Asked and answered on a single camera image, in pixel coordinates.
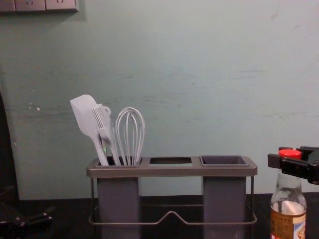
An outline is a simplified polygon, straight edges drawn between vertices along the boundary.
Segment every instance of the white whisk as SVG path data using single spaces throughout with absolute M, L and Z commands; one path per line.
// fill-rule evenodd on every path
M 123 148 L 122 145 L 121 125 L 123 125 L 125 148 Z M 124 164 L 137 165 L 141 156 L 145 136 L 145 121 L 143 115 L 132 107 L 122 109 L 116 119 L 115 132 Z M 132 136 L 132 148 L 130 148 L 130 134 Z

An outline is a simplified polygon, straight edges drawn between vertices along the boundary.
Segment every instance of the painted wall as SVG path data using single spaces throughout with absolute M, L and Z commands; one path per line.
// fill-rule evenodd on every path
M 96 152 L 69 104 L 81 94 L 114 116 L 139 109 L 143 155 L 246 155 L 256 192 L 273 192 L 267 154 L 319 145 L 318 38 L 317 0 L 82 0 L 76 14 L 1 16 L 20 197 L 89 197 Z M 200 179 L 142 182 L 143 195 L 178 193 Z

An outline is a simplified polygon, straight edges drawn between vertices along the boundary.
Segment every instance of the red bottle cap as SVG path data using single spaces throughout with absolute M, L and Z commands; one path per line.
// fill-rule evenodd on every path
M 301 159 L 301 152 L 295 149 L 282 149 L 279 150 L 279 155 L 284 158 Z

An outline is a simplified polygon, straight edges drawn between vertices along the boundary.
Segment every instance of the wall socket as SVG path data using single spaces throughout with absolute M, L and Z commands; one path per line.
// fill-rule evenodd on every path
M 0 0 L 0 12 L 15 11 L 14 0 Z
M 45 0 L 15 0 L 16 11 L 45 11 Z
M 78 11 L 76 0 L 45 0 L 46 10 Z

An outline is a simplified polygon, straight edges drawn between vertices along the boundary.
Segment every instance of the bottle label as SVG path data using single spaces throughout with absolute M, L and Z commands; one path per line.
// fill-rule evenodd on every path
M 271 210 L 271 239 L 305 239 L 306 213 L 285 215 Z

